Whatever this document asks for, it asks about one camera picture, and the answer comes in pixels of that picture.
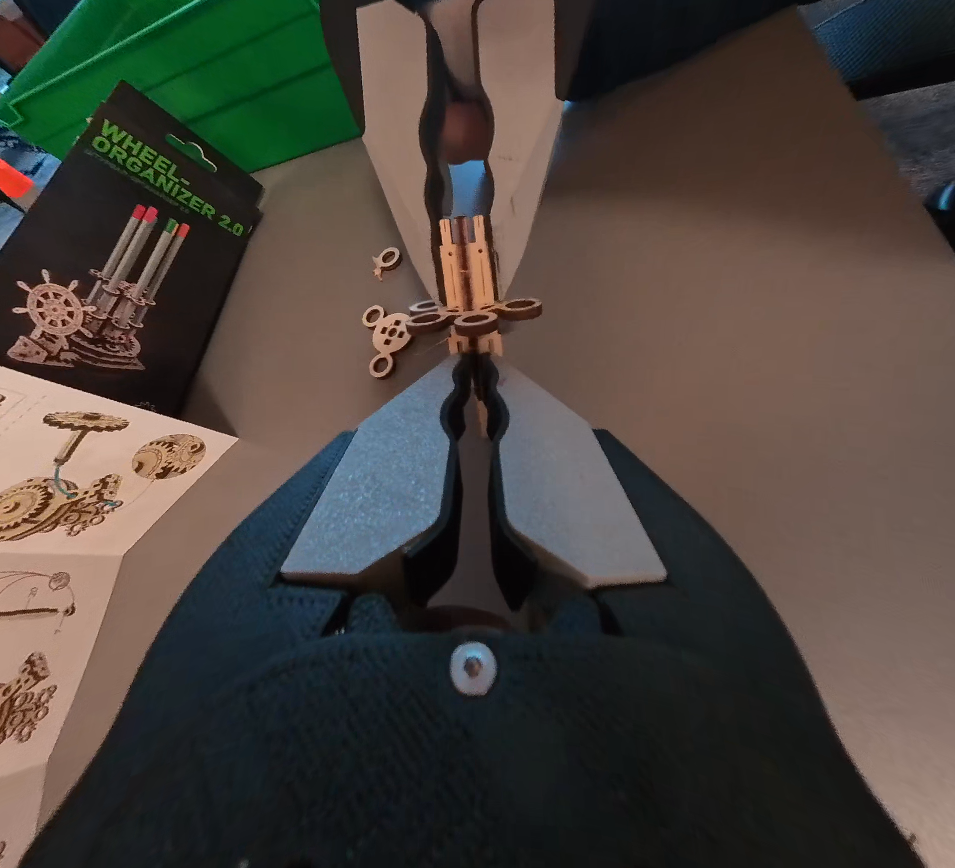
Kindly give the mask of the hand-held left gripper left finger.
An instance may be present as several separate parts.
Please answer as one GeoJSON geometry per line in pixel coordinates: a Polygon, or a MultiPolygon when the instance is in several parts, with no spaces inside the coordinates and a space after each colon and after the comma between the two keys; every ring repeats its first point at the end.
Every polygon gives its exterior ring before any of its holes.
{"type": "Polygon", "coordinates": [[[363,421],[280,574],[292,584],[426,604],[459,555],[467,363],[444,361],[363,421]]]}

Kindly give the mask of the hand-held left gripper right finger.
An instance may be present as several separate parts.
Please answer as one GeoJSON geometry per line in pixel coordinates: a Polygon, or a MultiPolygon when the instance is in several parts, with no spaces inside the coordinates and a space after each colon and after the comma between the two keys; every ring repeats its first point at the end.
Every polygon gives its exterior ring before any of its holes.
{"type": "Polygon", "coordinates": [[[541,578],[584,591],[667,570],[595,430],[509,364],[485,366],[491,554],[508,608],[541,578]]]}

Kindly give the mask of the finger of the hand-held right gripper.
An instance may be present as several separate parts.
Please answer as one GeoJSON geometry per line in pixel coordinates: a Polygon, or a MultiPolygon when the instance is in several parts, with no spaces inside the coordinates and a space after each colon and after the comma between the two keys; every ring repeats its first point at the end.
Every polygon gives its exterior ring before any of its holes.
{"type": "Polygon", "coordinates": [[[496,288],[505,297],[527,248],[561,126],[555,0],[480,0],[477,73],[489,104],[493,185],[489,221],[496,288]]]}
{"type": "Polygon", "coordinates": [[[394,0],[356,13],[365,128],[363,142],[391,216],[426,294],[444,295],[438,225],[453,204],[449,167],[438,157],[443,66],[437,74],[424,19],[394,0]]]}

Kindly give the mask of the wooden model assembly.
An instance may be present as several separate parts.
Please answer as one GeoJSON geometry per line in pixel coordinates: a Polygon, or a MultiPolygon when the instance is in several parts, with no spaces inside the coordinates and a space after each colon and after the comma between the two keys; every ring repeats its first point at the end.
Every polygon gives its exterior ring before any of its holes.
{"type": "Polygon", "coordinates": [[[541,337],[547,308],[532,293],[504,293],[498,248],[486,215],[441,218],[436,226],[436,292],[417,294],[400,312],[411,364],[406,384],[427,378],[432,408],[448,396],[471,395],[483,410],[483,433],[495,445],[514,420],[500,395],[509,387],[504,365],[519,361],[522,343],[541,337]]]}

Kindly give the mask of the black model kit box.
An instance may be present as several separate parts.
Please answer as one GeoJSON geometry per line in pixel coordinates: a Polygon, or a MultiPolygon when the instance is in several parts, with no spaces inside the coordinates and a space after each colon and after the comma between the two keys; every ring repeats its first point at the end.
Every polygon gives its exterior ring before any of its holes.
{"type": "Polygon", "coordinates": [[[119,83],[2,246],[2,366],[177,417],[263,192],[119,83]]]}

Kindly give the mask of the person's right hand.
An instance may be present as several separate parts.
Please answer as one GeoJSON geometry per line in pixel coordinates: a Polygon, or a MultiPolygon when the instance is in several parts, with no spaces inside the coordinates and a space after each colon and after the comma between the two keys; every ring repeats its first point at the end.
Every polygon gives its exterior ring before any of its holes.
{"type": "Polygon", "coordinates": [[[441,126],[441,155],[450,166],[487,159],[493,116],[472,61],[444,59],[447,86],[441,126]]]}

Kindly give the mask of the green plastic bin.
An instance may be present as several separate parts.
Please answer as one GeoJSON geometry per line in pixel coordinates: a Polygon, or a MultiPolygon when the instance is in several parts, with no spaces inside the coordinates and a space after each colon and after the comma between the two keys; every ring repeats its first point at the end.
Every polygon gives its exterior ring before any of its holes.
{"type": "Polygon", "coordinates": [[[319,0],[81,0],[2,95],[56,158],[121,82],[246,172],[360,136],[319,0]]]}

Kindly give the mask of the folded instruction booklet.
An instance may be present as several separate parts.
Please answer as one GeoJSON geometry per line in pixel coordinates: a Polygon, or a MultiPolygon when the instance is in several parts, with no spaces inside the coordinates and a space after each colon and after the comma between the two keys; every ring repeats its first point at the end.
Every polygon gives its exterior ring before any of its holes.
{"type": "Polygon", "coordinates": [[[2,368],[1,841],[17,866],[123,557],[235,443],[2,368]]]}

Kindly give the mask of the orange plastic cup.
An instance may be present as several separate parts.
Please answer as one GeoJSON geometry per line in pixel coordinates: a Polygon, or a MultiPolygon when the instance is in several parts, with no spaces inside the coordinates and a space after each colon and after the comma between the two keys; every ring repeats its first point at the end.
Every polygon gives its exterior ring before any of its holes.
{"type": "Polygon", "coordinates": [[[1,159],[2,203],[15,208],[21,214],[29,211],[39,195],[39,188],[29,176],[23,174],[1,159]]]}

